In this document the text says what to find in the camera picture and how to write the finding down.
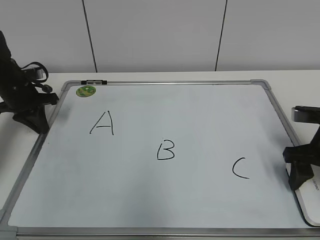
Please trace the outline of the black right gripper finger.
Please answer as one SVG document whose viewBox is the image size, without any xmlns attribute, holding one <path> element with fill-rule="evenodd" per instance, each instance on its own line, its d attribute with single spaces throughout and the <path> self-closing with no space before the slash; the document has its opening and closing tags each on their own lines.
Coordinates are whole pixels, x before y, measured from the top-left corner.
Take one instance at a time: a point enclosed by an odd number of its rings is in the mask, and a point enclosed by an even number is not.
<svg viewBox="0 0 320 240">
<path fill-rule="evenodd" d="M 310 160 L 293 160 L 290 163 L 289 186 L 291 190 L 298 190 L 306 181 L 314 177 Z"/>
</svg>

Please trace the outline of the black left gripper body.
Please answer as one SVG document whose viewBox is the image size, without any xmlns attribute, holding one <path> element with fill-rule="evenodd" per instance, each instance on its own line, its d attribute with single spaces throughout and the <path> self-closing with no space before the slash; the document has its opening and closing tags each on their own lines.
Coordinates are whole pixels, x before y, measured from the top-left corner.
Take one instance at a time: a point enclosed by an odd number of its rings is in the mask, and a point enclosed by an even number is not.
<svg viewBox="0 0 320 240">
<path fill-rule="evenodd" d="M 49 77 L 47 69 L 39 62 L 31 62 L 24 67 L 10 59 L 0 62 L 0 111 L 18 113 L 38 106 L 56 105 L 59 98 L 53 93 L 47 81 L 28 79 L 24 70 L 40 68 Z"/>
</svg>

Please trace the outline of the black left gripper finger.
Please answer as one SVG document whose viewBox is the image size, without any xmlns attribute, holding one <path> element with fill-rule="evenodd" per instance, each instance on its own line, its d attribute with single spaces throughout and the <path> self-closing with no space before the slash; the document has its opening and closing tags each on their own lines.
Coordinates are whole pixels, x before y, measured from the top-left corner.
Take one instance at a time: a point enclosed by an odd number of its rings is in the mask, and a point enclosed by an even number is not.
<svg viewBox="0 0 320 240">
<path fill-rule="evenodd" d="M 46 134 L 50 129 L 44 105 L 15 113 L 12 119 L 29 127 L 38 134 Z"/>
</svg>

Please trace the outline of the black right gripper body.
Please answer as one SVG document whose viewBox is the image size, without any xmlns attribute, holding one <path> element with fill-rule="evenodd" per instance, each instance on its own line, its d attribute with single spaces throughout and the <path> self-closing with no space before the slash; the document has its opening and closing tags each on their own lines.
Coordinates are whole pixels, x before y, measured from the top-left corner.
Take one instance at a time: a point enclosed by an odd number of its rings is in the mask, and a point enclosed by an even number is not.
<svg viewBox="0 0 320 240">
<path fill-rule="evenodd" d="M 286 163 L 320 165 L 320 129 L 316 131 L 309 144 L 286 147 L 282 153 Z"/>
</svg>

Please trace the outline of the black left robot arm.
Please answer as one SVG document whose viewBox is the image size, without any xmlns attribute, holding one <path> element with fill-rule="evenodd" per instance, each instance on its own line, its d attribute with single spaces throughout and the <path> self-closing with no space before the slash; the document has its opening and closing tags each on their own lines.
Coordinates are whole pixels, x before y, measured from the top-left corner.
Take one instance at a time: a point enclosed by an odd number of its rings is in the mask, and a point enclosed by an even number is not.
<svg viewBox="0 0 320 240">
<path fill-rule="evenodd" d="M 54 106 L 59 100 L 52 87 L 45 84 L 48 78 L 48 70 L 37 61 L 20 67 L 12 58 L 4 34 L 0 34 L 1 113 L 13 113 L 14 121 L 46 134 L 50 127 L 45 106 Z"/>
</svg>

